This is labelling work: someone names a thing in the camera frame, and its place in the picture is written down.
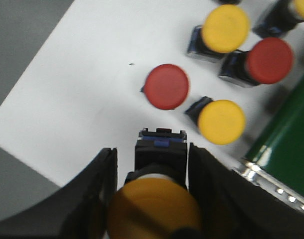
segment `gray floor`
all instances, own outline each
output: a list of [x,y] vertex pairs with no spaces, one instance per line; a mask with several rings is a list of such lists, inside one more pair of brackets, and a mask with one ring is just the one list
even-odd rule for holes
[[[0,105],[73,0],[0,0]],[[0,149],[0,220],[58,186]]]

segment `white table surface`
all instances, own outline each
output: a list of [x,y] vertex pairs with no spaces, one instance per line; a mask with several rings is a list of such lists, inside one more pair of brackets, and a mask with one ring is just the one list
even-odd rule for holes
[[[239,6],[253,24],[269,3]],[[186,130],[189,142],[233,166],[304,73],[304,23],[284,39],[296,54],[291,73],[275,85],[241,88],[217,78],[221,62],[185,55],[192,28],[216,7],[211,0],[75,0],[0,107],[0,147],[59,186],[103,147],[118,149],[121,186],[143,127]],[[259,40],[250,33],[240,49]],[[154,108],[140,92],[163,63],[182,67],[190,79],[189,96],[174,111]],[[183,112],[205,95],[243,108],[247,126],[239,140],[218,146],[195,130]]]

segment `red button cap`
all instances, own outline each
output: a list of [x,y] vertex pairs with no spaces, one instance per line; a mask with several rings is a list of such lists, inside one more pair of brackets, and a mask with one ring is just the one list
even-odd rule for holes
[[176,65],[155,67],[148,75],[143,88],[147,99],[161,110],[173,110],[187,97],[189,82],[186,73]]
[[273,84],[291,70],[294,54],[283,40],[268,37],[257,43],[249,52],[246,66],[250,76],[259,83]]

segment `green metal part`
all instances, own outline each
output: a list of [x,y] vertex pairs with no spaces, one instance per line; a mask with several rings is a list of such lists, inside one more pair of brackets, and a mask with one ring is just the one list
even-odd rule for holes
[[304,77],[245,157],[304,197]]

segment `red push button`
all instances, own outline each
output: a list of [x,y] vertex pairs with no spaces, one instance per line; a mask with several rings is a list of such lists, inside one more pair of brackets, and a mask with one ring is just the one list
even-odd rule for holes
[[172,64],[155,67],[149,73],[143,88],[148,101],[161,110],[173,110],[181,105],[188,91],[187,74]]
[[250,76],[262,84],[273,84],[284,78],[292,68],[294,54],[283,40],[268,37],[249,52],[246,67]]

